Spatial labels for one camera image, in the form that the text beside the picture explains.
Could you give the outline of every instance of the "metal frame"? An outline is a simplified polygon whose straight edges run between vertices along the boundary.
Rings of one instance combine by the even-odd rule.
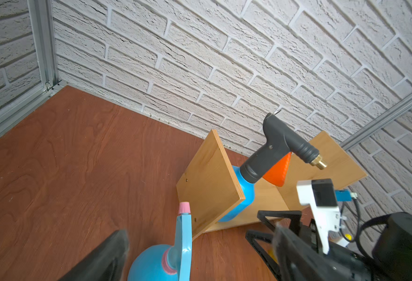
[[[364,139],[371,136],[377,130],[383,128],[390,122],[396,120],[399,116],[403,115],[407,111],[412,109],[412,93],[402,99],[400,102],[392,106],[383,114],[379,115],[376,119],[366,124],[363,128],[357,131],[355,134],[347,138],[345,141],[340,143],[340,146],[344,150],[348,150],[351,147],[362,142]]]
[[[40,79],[46,89],[58,83],[55,33],[51,0],[28,0]]]
[[[66,84],[59,83],[51,0],[28,0],[41,84],[0,109],[0,137]]]

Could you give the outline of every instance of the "brass nozzle tip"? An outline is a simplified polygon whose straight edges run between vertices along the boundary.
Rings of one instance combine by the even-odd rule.
[[[314,160],[312,160],[310,164],[312,166],[317,166],[320,170],[324,170],[328,166],[328,164],[323,160],[320,154],[318,154],[318,156]]]

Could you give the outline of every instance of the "white brick wall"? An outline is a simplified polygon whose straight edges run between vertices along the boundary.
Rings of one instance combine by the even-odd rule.
[[[54,0],[53,14],[62,79],[247,155],[268,112],[341,142],[412,92],[412,0]]]
[[[412,214],[412,110],[351,148],[349,154],[368,174],[349,186],[359,194],[363,221],[394,212]],[[355,233],[354,223],[349,221],[346,226]],[[367,252],[371,252],[379,230],[362,237]]]
[[[0,109],[40,83],[26,0],[0,0]]]

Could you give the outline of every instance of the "blue connector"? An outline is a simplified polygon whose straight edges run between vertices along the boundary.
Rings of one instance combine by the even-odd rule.
[[[348,189],[336,190],[335,196],[338,202],[349,202],[351,201],[351,192]]]

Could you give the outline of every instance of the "blue bottle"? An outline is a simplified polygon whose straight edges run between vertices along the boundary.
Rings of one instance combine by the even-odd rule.
[[[179,204],[175,245],[154,245],[133,262],[128,281],[188,281],[192,263],[192,217],[189,202]]]
[[[234,169],[240,186],[242,187],[243,194],[245,195],[245,200],[243,200],[242,203],[237,205],[234,209],[232,209],[229,213],[222,217],[219,222],[228,222],[232,220],[254,201],[254,183],[249,183],[242,177],[242,174],[240,173],[240,167],[232,166],[232,168]]]

